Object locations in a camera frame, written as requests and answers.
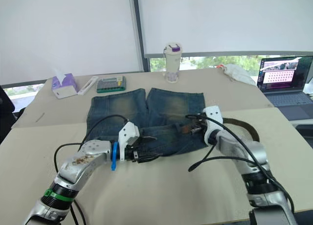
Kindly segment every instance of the laptop screen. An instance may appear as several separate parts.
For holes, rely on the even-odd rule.
[[[264,58],[257,86],[262,92],[302,91],[313,56]]]

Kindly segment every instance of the beige table surface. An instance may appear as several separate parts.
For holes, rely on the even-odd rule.
[[[313,150],[276,108],[223,112],[258,131],[274,176],[293,197],[296,210],[313,208]],[[245,132],[230,126],[238,134]],[[53,154],[79,142],[86,124],[14,128],[0,145],[0,224],[20,224],[52,183]],[[58,162],[74,154],[63,148]],[[248,218],[246,189],[234,163],[212,161],[188,173],[208,151],[138,164],[99,167],[77,199],[91,225],[200,225]],[[63,225],[74,224],[70,215]]]
[[[181,71],[176,84],[166,82],[162,72],[128,73],[126,91],[144,88],[148,95],[152,87],[177,92],[203,92],[206,106],[217,104],[222,111],[273,107],[257,87],[231,80],[221,69]],[[114,75],[101,75],[100,78]],[[76,77],[78,87],[91,76]],[[115,94],[97,93],[93,86],[85,95],[57,99],[51,91],[51,79],[38,92],[22,117],[13,126],[32,127],[59,124],[85,123],[94,96]]]

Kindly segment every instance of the white remote control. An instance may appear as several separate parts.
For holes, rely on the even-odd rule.
[[[83,86],[83,88],[80,89],[80,91],[77,92],[77,94],[84,95],[90,89],[90,87],[95,84],[98,78],[98,76],[93,76],[92,78],[90,78],[90,80]]]

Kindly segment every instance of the laptop keyboard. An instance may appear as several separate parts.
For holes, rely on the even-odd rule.
[[[267,98],[276,107],[312,104],[313,101],[305,93],[268,95]]]

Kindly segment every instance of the rust stain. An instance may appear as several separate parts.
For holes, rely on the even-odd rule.
[[[74,165],[79,165],[79,164],[86,164],[89,163],[93,160],[94,156],[93,155],[85,155],[83,157],[77,158],[73,161]]]

